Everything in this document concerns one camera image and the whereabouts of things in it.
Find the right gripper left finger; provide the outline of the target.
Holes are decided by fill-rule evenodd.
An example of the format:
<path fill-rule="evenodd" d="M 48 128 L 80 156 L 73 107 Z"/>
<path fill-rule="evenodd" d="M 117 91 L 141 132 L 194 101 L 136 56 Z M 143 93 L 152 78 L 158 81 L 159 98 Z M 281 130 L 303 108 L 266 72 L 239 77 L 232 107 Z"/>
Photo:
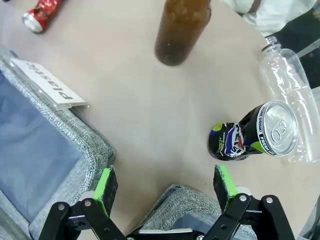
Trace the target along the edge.
<path fill-rule="evenodd" d="M 39 239 L 76 240 L 81 231 L 91 230 L 99 240 L 124 240 L 125 236 L 110 218 L 117 189 L 115 169 L 105 168 L 93 197 L 74 205 L 58 201 L 51 206 Z"/>

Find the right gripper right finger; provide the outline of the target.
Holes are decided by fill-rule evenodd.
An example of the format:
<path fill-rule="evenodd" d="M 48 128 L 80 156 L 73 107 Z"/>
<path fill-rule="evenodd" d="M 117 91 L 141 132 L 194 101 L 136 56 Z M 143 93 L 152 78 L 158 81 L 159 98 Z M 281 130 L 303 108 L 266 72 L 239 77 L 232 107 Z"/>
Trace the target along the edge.
<path fill-rule="evenodd" d="M 209 229 L 206 240 L 231 240 L 240 226 L 251 226 L 258 240 L 294 240 L 295 236 L 275 195 L 260 200 L 240 193 L 225 165 L 214 168 L 213 187 L 221 215 Z"/>

